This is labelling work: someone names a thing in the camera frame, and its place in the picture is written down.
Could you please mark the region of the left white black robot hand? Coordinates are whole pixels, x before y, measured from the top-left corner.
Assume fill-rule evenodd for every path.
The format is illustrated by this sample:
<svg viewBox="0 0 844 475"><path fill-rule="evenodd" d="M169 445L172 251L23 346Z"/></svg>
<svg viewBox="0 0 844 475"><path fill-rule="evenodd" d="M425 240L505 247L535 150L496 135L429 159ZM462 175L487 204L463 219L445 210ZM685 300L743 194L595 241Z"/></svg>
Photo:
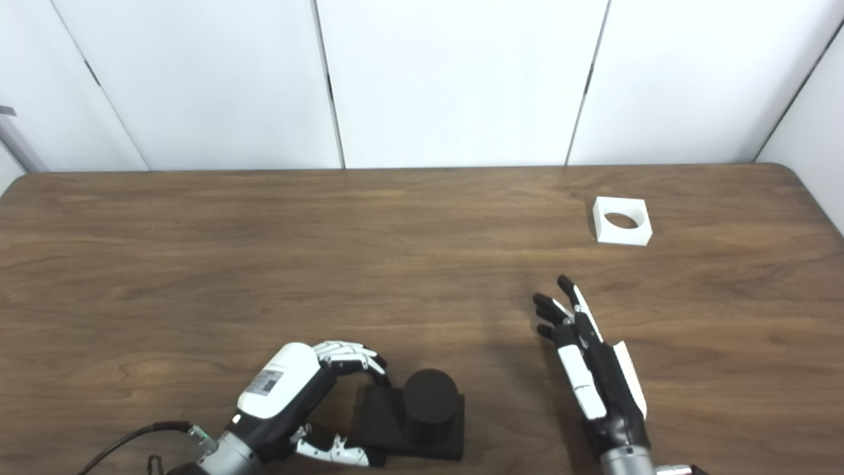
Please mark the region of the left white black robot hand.
<svg viewBox="0 0 844 475"><path fill-rule="evenodd" d="M287 343L241 392L226 432L262 465L296 453L343 465L383 467L384 454L353 445L307 418L341 376L367 373L375 385L391 387L386 367L376 351L358 342Z"/></svg>

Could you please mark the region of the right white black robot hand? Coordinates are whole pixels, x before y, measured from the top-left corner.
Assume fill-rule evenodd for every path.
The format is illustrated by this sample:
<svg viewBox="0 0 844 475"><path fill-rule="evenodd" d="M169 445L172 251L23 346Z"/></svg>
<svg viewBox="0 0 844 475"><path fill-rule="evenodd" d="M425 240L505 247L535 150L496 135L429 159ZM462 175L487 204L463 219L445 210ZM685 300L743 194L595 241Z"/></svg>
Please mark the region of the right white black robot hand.
<svg viewBox="0 0 844 475"><path fill-rule="evenodd" d="M558 287L566 307L534 294L536 315L545 322L537 334L552 342L580 412L589 448L596 458L622 447L651 449L646 402L623 342L606 343L579 286L565 274Z"/></svg>

